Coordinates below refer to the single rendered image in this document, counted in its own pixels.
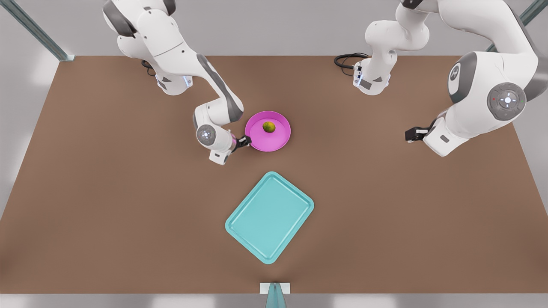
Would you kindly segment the pink round plate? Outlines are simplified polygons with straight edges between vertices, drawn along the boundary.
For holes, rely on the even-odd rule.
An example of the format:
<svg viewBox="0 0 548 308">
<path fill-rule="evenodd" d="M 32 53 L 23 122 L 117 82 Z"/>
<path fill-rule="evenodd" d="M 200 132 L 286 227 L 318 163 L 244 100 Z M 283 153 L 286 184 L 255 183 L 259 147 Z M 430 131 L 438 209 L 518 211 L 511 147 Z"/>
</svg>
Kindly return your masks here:
<svg viewBox="0 0 548 308">
<path fill-rule="evenodd" d="M 271 133 L 264 131 L 263 124 L 270 121 L 275 130 Z M 263 152 L 279 150 L 289 141 L 291 127 L 284 115 L 275 111 L 262 111 L 253 115 L 245 125 L 245 135 L 252 142 L 250 145 Z"/>
</svg>

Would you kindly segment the teal rectangular tray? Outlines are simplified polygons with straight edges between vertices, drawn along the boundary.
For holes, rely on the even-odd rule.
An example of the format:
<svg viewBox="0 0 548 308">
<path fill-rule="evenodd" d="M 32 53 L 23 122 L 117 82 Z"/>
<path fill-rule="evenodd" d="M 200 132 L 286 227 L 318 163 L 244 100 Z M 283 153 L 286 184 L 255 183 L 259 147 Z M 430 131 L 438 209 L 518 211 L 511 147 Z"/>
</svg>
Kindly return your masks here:
<svg viewBox="0 0 548 308">
<path fill-rule="evenodd" d="M 314 202 L 270 171 L 225 222 L 225 230 L 264 264 L 272 264 L 313 212 Z"/>
</svg>

